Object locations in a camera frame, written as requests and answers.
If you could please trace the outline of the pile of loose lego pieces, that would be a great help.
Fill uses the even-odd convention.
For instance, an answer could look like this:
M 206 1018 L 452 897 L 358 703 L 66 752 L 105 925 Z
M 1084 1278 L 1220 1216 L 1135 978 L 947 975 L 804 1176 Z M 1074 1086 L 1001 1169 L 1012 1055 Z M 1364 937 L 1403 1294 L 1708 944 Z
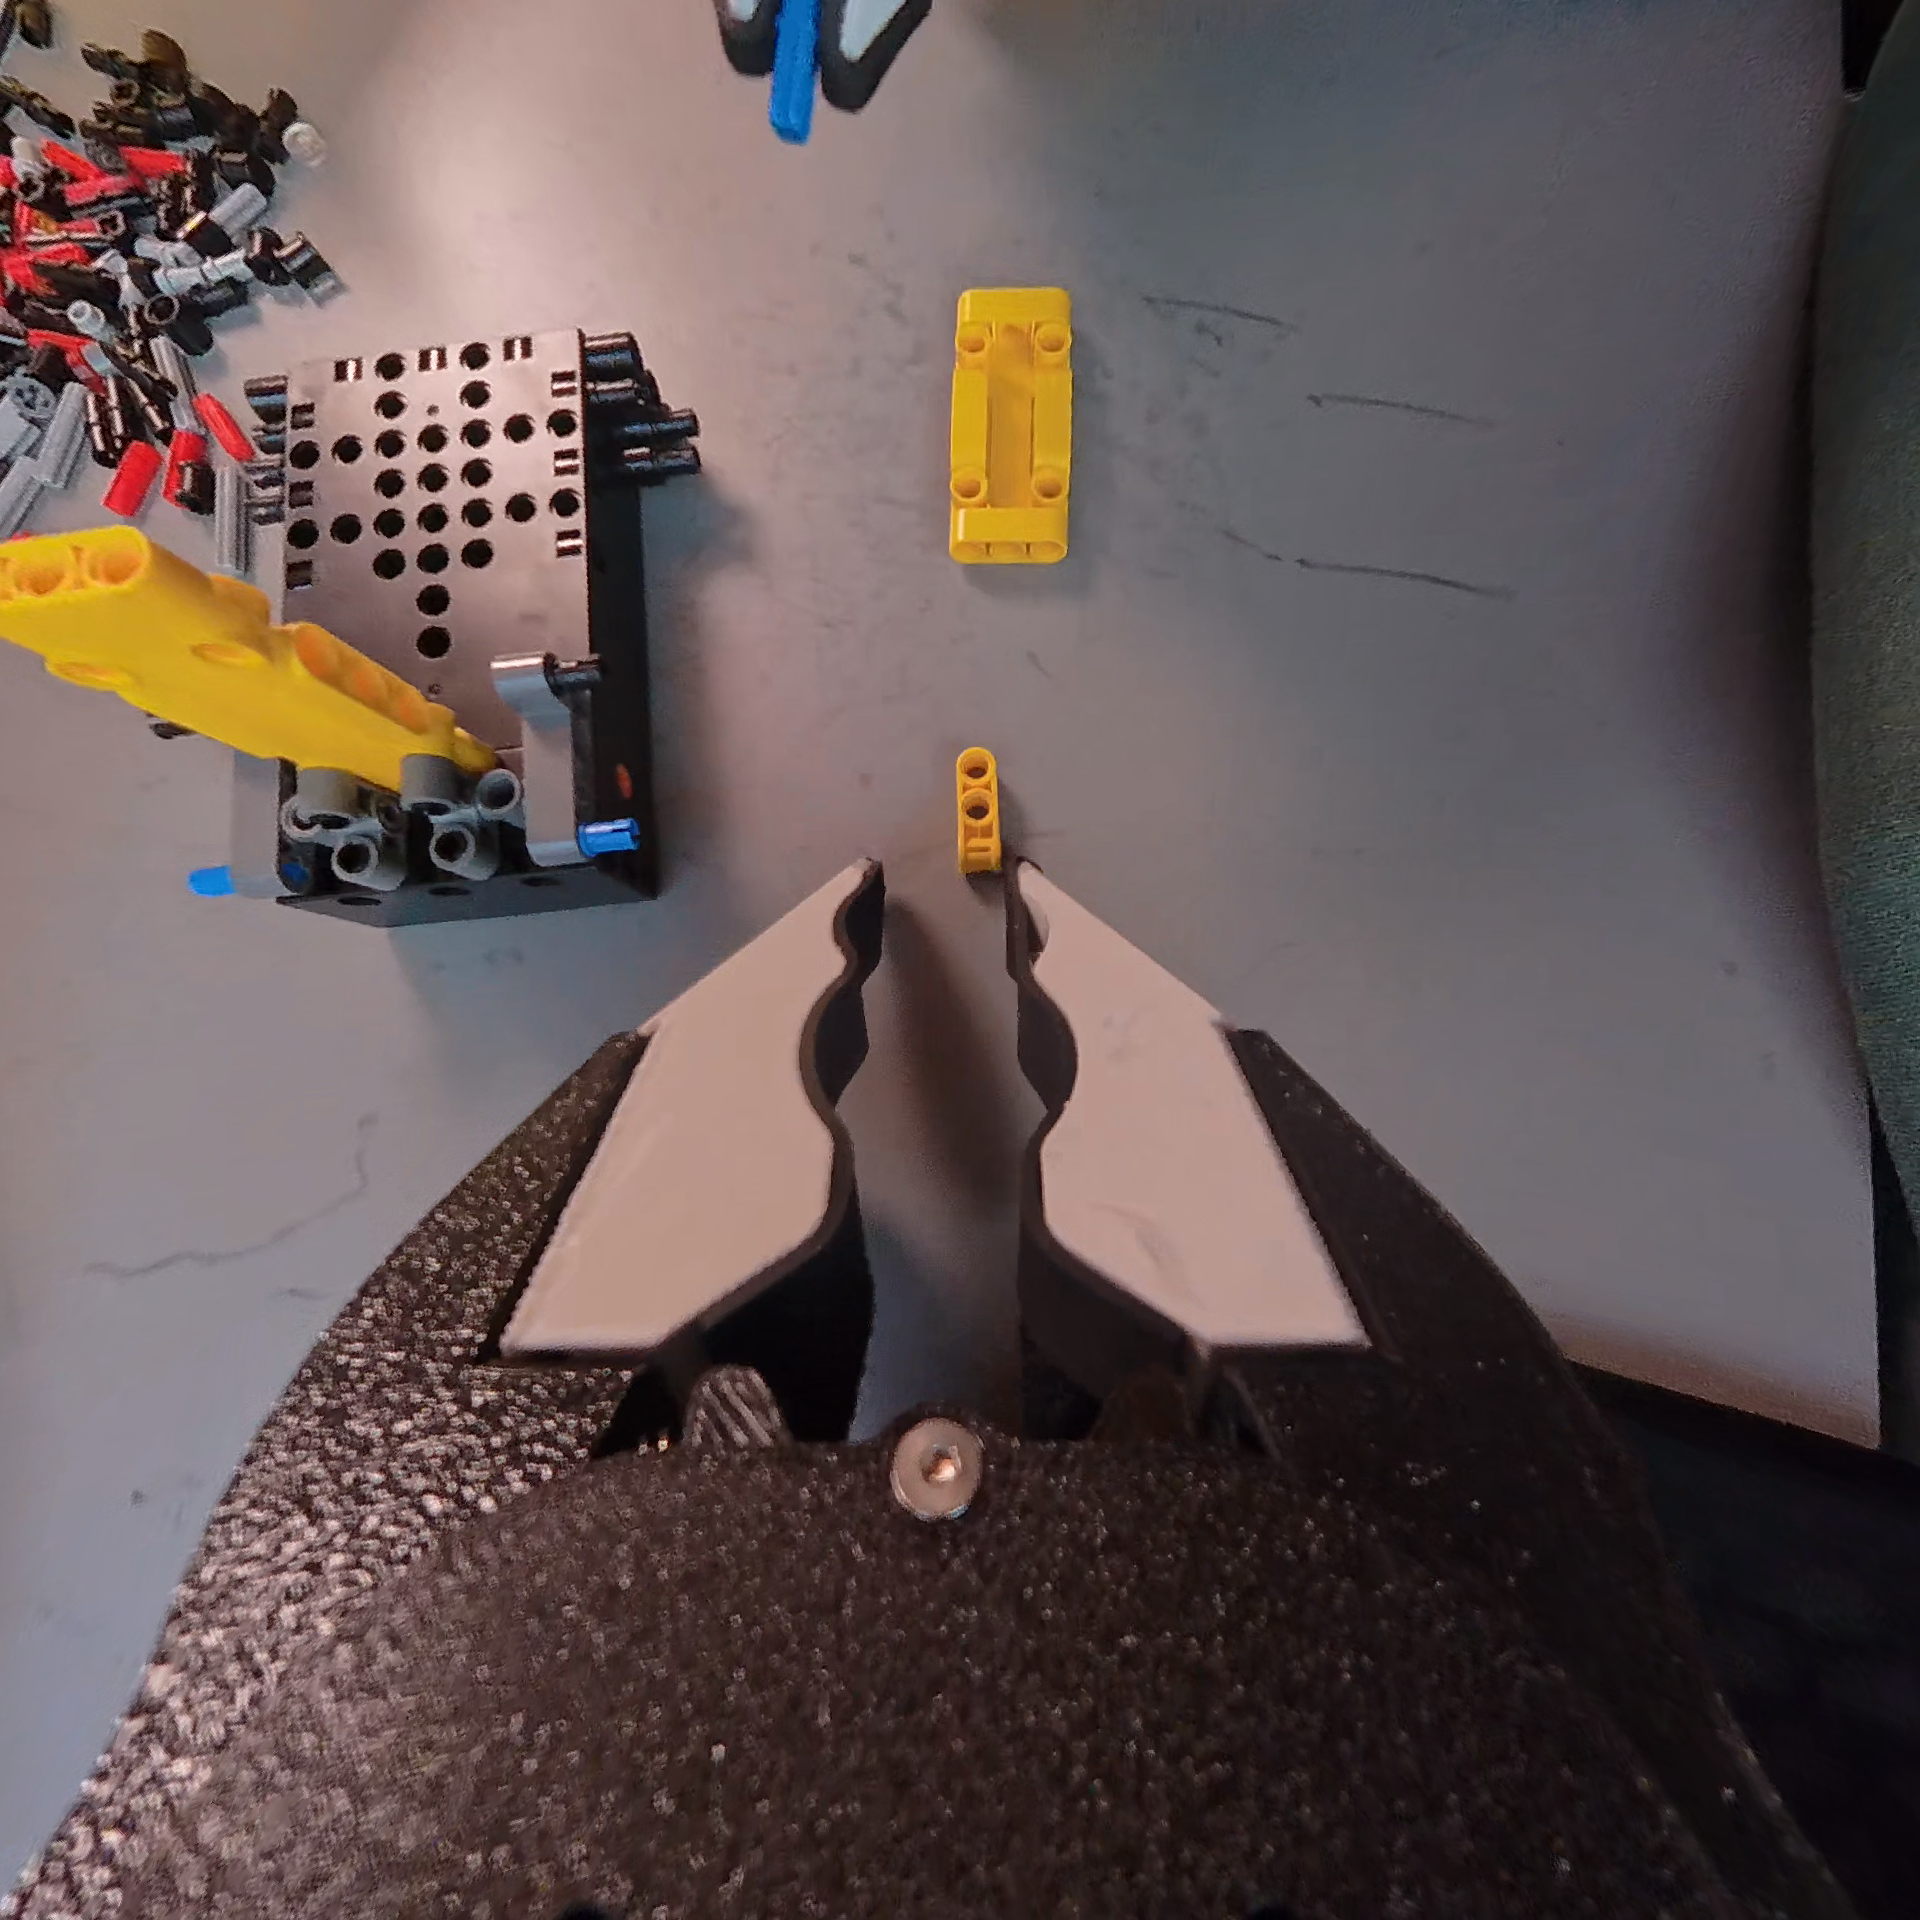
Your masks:
M 109 518 L 206 518 L 212 566 L 246 580 L 282 518 L 291 404 L 282 374 L 253 376 L 245 423 L 203 364 L 255 302 L 345 287 L 277 207 L 327 141 L 291 92 L 245 103 L 164 32 L 79 56 L 105 84 L 84 117 L 2 82 L 2 537 L 94 464 Z

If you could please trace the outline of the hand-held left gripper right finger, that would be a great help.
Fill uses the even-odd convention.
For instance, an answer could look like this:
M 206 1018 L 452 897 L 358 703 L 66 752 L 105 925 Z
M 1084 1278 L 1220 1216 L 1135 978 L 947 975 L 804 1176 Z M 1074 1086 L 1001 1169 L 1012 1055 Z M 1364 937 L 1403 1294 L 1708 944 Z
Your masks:
M 1018 1298 L 1047 1358 L 1364 1352 L 1369 1327 L 1226 1017 L 1093 909 L 1006 876 L 1021 1160 Z

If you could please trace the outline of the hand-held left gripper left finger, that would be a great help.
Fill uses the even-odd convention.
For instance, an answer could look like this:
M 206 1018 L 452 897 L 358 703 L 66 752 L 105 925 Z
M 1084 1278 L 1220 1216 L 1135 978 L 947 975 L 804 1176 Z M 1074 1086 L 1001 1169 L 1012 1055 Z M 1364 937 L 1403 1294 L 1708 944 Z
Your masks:
M 842 1101 L 882 918 L 882 864 L 852 860 L 638 1031 L 505 1359 L 655 1359 L 782 1289 L 802 1306 L 873 1289 Z

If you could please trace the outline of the black lego model yellow beam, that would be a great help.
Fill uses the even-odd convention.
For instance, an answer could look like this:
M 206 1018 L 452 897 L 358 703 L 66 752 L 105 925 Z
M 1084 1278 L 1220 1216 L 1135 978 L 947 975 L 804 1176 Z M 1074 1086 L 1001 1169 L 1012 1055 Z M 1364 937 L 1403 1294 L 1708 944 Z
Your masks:
M 230 757 L 238 896 L 401 927 L 655 897 L 641 490 L 701 469 L 629 332 L 283 376 L 246 580 L 206 518 L 109 518 L 94 464 L 4 538 L 4 647 Z M 586 860 L 580 822 L 643 849 Z

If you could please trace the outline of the yellow lego panel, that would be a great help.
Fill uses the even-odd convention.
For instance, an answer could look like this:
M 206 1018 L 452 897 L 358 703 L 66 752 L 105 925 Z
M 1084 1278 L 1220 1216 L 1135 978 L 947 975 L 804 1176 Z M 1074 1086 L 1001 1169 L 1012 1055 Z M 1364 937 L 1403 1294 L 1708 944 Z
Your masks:
M 950 559 L 1066 559 L 1070 500 L 1073 298 L 1060 285 L 965 290 L 953 327 Z

